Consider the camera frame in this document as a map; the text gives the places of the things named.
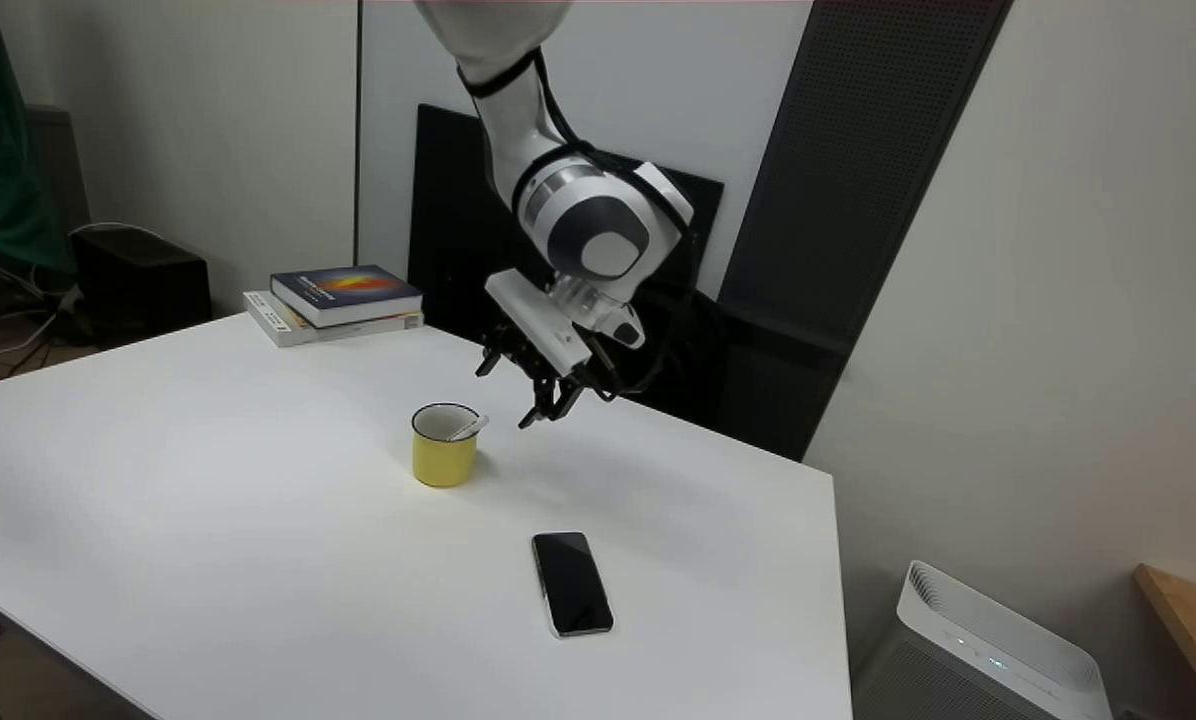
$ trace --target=book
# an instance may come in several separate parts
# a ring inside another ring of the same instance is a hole
[[[245,306],[248,306],[248,316],[272,335],[277,347],[320,345],[320,342],[342,342],[342,335],[401,332],[401,327],[425,326],[425,311],[401,311],[401,316],[380,316],[380,320],[360,320],[360,326],[317,327],[301,311],[282,306],[272,292],[245,292]]]
[[[401,276],[360,270],[272,273],[272,297],[298,308],[310,326],[360,326],[375,316],[403,316],[425,308],[425,292]]]

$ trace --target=white bin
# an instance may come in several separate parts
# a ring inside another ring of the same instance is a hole
[[[1101,663],[916,560],[898,625],[855,684],[855,720],[1033,716],[1111,720]]]

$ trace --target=smartphone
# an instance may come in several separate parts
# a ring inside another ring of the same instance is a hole
[[[531,560],[562,636],[610,633],[612,614],[586,533],[547,533],[531,541]]]

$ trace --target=yellow cup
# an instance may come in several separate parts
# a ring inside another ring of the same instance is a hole
[[[468,406],[425,406],[413,413],[413,475],[427,488],[460,488],[478,474],[483,416]]]

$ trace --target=gray wall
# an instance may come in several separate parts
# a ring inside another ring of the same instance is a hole
[[[353,261],[358,0],[0,0],[28,103],[75,120],[97,220],[148,225],[242,306]]]
[[[1196,576],[1196,0],[1011,8],[810,466],[855,663],[925,557],[1196,716],[1130,584]]]
[[[812,0],[576,0],[547,44],[579,137],[726,186],[703,292],[721,292]],[[360,253],[408,270],[417,103],[468,114],[413,0],[366,0]]]

